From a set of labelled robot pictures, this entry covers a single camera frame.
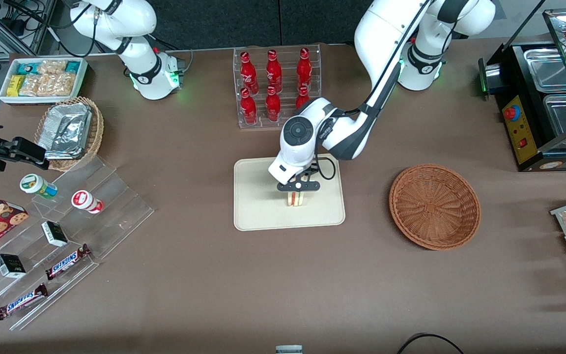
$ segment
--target yogurt bottle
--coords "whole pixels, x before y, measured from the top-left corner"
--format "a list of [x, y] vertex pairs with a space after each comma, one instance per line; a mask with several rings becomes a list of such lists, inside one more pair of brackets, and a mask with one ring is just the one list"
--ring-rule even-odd
[[25, 175], [25, 177], [21, 179], [19, 187], [25, 193], [40, 195], [45, 199], [52, 199], [54, 195], [58, 193], [58, 187], [34, 173]]

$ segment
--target yellow snack package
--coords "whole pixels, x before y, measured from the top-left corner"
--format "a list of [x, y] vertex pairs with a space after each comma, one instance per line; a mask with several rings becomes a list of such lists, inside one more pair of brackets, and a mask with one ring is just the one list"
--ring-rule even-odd
[[8, 88], [6, 89], [6, 96], [18, 97], [19, 89], [21, 89], [21, 86], [23, 85], [23, 80], [25, 80], [25, 76], [23, 75], [11, 76], [10, 83], [8, 84]]

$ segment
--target table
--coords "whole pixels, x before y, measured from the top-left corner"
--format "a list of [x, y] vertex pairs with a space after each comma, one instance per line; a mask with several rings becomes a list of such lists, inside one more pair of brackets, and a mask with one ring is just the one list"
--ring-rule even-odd
[[[494, 99], [478, 94], [477, 60], [499, 43], [457, 40], [431, 88], [395, 90], [366, 150], [340, 164], [341, 226], [248, 233], [233, 226], [233, 164], [276, 155], [279, 132], [237, 128], [232, 50], [195, 52], [184, 89], [160, 101], [117, 56], [89, 57], [100, 155], [157, 211], [29, 327], [0, 325], [0, 353], [383, 354], [416, 332], [470, 353], [566, 353], [566, 244], [548, 213], [566, 205], [566, 173], [516, 172]], [[324, 96], [355, 108], [366, 71], [351, 47], [322, 48]], [[33, 137], [45, 109], [2, 105], [0, 136]], [[421, 163], [478, 193], [481, 227], [460, 249], [421, 249], [388, 216], [391, 182]], [[8, 164], [0, 199], [29, 202], [18, 181], [35, 171]]]

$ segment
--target wicker basket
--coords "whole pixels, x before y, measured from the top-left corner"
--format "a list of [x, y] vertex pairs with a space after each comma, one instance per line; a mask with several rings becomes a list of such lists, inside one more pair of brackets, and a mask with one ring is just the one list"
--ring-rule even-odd
[[[50, 160], [49, 169], [57, 170], [61, 172], [69, 171], [76, 166], [76, 168], [83, 167], [88, 161], [91, 161], [93, 157], [97, 154], [99, 146], [102, 143], [102, 134], [104, 133], [104, 118], [102, 117], [102, 112], [97, 109], [97, 106], [93, 101], [85, 97], [76, 97], [74, 99], [68, 99], [67, 101], [58, 102], [56, 105], [73, 105], [75, 103], [85, 103], [93, 110], [93, 116], [91, 117], [90, 128], [88, 128], [88, 138], [85, 147], [85, 154], [77, 160]], [[43, 131], [43, 124], [45, 123], [45, 118], [47, 117], [47, 112], [43, 115], [43, 119], [38, 124], [38, 129], [36, 134], [34, 134], [34, 143], [38, 143], [38, 137]]]
[[444, 251], [473, 238], [481, 219], [478, 196], [456, 172], [436, 164], [413, 166], [390, 188], [390, 213], [416, 244]]

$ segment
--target red bottle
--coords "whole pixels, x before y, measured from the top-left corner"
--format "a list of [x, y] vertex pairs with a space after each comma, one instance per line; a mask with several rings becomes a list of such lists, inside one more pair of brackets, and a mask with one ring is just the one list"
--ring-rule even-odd
[[255, 66], [250, 62], [248, 52], [242, 52], [240, 58], [242, 58], [242, 81], [245, 87], [250, 91], [250, 96], [254, 96], [259, 92], [259, 83], [256, 82]]
[[298, 65], [296, 65], [296, 75], [298, 77], [298, 90], [300, 90], [301, 87], [307, 87], [307, 90], [311, 90], [311, 62], [309, 49], [301, 49], [301, 60], [299, 60]]
[[268, 74], [268, 85], [273, 86], [277, 93], [283, 90], [283, 71], [277, 60], [276, 50], [268, 50], [268, 65], [265, 67]]
[[277, 94], [276, 88], [273, 86], [268, 87], [268, 96], [265, 98], [265, 107], [268, 110], [268, 119], [276, 123], [279, 121], [279, 114], [281, 113], [281, 99]]
[[242, 101], [240, 106], [242, 106], [242, 114], [244, 116], [244, 121], [248, 125], [256, 124], [256, 105], [254, 99], [250, 97], [250, 92], [247, 88], [242, 88]]
[[301, 87], [298, 91], [299, 95], [296, 98], [296, 110], [299, 110], [301, 106], [310, 100], [310, 97], [307, 95], [309, 93], [307, 87]]

